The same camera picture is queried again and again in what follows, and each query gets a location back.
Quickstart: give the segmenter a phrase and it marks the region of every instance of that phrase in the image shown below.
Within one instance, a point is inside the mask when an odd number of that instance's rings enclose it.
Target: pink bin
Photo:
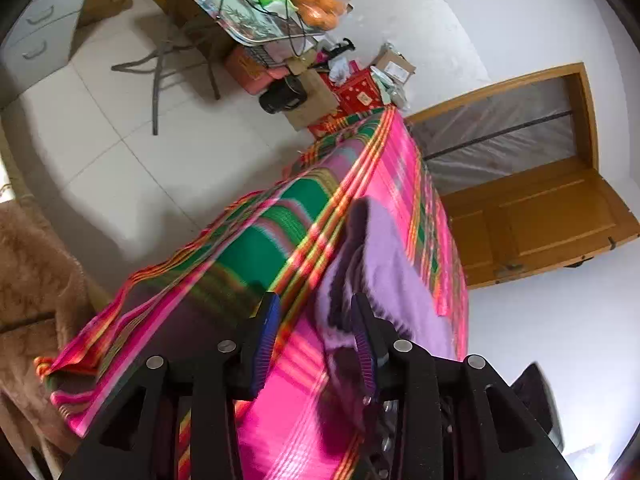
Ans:
[[[238,84],[251,95],[258,95],[272,81],[289,73],[286,66],[265,68],[255,61],[242,45],[238,45],[225,59],[225,68]]]

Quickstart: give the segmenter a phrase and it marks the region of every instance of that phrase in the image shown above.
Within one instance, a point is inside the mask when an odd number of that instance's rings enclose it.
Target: brown blanket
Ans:
[[[80,265],[42,215],[0,203],[0,428],[37,479],[44,467],[57,478],[78,438],[49,402],[33,359],[57,355],[93,314]]]

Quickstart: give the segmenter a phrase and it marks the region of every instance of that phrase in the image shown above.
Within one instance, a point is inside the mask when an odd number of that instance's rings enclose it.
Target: colorful striped fabric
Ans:
[[[360,436],[341,413],[309,314],[350,203],[373,196],[391,213],[406,254],[452,320],[466,355],[467,296],[447,218],[420,153],[393,107],[341,121],[271,189],[229,206],[166,262],[130,276],[113,303],[54,360],[36,359],[51,402],[84,435],[130,374],[153,354],[169,360],[210,348],[252,314],[265,290],[284,310],[266,386],[237,402],[248,480],[347,479]],[[190,420],[178,438],[177,477],[190,478]]]

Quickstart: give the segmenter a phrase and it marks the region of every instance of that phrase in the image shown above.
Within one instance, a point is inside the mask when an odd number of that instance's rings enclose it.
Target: purple cloth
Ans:
[[[404,252],[394,221],[377,200],[353,202],[346,239],[318,287],[316,326],[334,386],[348,413],[361,425],[360,373],[351,333],[351,296],[364,292],[376,317],[433,356],[455,359],[453,330],[438,316],[433,298]]]

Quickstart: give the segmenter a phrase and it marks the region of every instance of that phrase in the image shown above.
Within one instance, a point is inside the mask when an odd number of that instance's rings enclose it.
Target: wooden door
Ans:
[[[574,264],[640,237],[622,199],[577,156],[442,202],[470,288]]]

